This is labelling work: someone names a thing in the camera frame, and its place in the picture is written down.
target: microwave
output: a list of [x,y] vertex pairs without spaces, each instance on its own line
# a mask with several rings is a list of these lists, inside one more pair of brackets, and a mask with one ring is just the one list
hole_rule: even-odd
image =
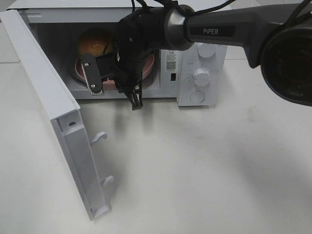
[[[179,1],[195,10],[223,3]],[[160,6],[152,0],[151,6]],[[92,146],[105,132],[87,135],[76,99],[125,98],[113,83],[91,95],[76,67],[79,40],[88,30],[114,33],[131,13],[130,0],[17,0],[0,13],[0,30],[19,57],[50,120],[90,220],[110,210],[103,189],[113,175],[99,178]],[[146,75],[143,98],[176,98],[179,106],[214,105],[227,47],[195,43],[187,51],[158,50]]]

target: table surface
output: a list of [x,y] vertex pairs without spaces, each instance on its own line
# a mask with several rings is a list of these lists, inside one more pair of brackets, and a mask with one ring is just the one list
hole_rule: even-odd
[[[112,211],[90,222],[18,60],[0,62],[0,233],[311,233],[312,108],[229,48],[215,107],[80,101]],[[18,82],[14,92],[7,89]]]

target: open microwave door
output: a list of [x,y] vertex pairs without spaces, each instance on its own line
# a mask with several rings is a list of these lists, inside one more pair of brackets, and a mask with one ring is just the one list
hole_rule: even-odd
[[1,28],[8,35],[33,90],[37,93],[67,160],[90,220],[105,213],[109,207],[104,199],[103,184],[95,167],[91,145],[104,132],[89,140],[80,115],[80,106],[40,48],[16,10],[0,13]]

